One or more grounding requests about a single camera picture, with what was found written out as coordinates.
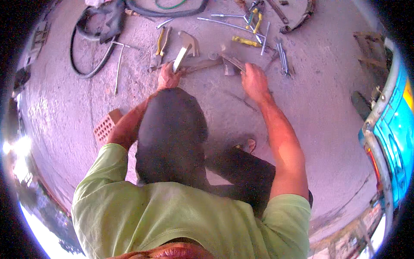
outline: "person's left hand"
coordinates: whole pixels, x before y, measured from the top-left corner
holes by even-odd
[[[178,71],[176,74],[173,73],[173,62],[167,62],[161,67],[161,72],[158,76],[158,88],[157,92],[175,88],[180,82],[181,72]]]

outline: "person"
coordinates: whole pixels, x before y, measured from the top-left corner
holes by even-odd
[[[177,87],[180,76],[172,63],[162,67],[157,91],[121,118],[77,186],[71,212],[85,254],[306,258],[311,207],[305,157],[264,72],[246,63],[242,86],[266,122],[276,166],[234,147],[207,163],[205,118],[197,100]],[[136,140],[140,186],[125,181],[127,152]],[[210,186],[207,164],[218,165],[234,184]],[[263,200],[264,212],[255,217],[253,206]]]

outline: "hand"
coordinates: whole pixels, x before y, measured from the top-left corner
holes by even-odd
[[[164,89],[175,88],[180,82],[181,72],[173,73],[173,62],[167,62],[161,67],[161,72],[158,76],[157,91]]]
[[[241,72],[241,84],[249,97],[257,104],[271,98],[265,72],[256,64],[246,63],[246,73]]]

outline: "blue vehicle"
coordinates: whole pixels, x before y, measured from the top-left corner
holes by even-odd
[[[351,100],[365,120],[358,139],[374,167],[387,235],[414,168],[414,101],[400,53],[389,39],[384,47],[392,52],[384,88],[370,102],[359,92],[354,92]]]

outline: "green hose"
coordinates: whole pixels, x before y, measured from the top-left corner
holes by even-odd
[[[174,6],[164,7],[164,6],[160,6],[160,5],[159,5],[158,0],[155,0],[155,5],[156,5],[156,6],[158,6],[159,8],[161,8],[161,9],[164,9],[164,10],[169,10],[169,9],[174,9],[174,8],[176,8],[176,7],[180,6],[180,5],[182,5],[182,4],[183,4],[183,3],[185,3],[186,1],[187,1],[187,0],[182,0],[180,3],[178,3],[178,4],[174,5]]]

